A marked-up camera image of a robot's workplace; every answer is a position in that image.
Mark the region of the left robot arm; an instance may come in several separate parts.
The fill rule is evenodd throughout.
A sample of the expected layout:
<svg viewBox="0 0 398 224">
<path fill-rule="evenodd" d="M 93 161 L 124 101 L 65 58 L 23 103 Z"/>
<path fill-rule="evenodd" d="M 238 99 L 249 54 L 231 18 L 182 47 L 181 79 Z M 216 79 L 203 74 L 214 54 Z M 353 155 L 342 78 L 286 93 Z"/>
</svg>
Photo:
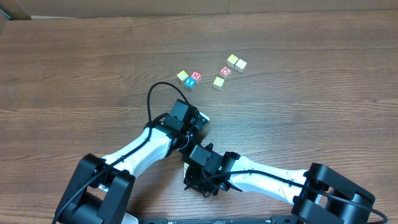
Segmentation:
<svg viewBox="0 0 398 224">
<path fill-rule="evenodd" d="M 58 204 L 54 223 L 137 223 L 126 213 L 137 177 L 174 150 L 188 149 L 209 117 L 177 100 L 171 112 L 149 121 L 124 148 L 103 157 L 85 155 Z"/>
</svg>

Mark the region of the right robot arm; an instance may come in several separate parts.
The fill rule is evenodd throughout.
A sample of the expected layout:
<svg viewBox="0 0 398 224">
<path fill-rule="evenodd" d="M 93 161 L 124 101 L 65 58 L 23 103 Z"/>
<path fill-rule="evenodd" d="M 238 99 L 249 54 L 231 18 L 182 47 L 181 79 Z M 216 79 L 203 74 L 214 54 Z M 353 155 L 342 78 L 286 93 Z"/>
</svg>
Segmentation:
<svg viewBox="0 0 398 224">
<path fill-rule="evenodd" d="M 187 163 L 184 183 L 204 197 L 219 190 L 257 192 L 292 206 L 296 223 L 367 223 L 374 209 L 372 193 L 335 170 L 313 163 L 309 170 L 285 170 L 260 164 L 235 152 L 220 155 L 206 147 L 191 144 L 179 151 Z"/>
</svg>

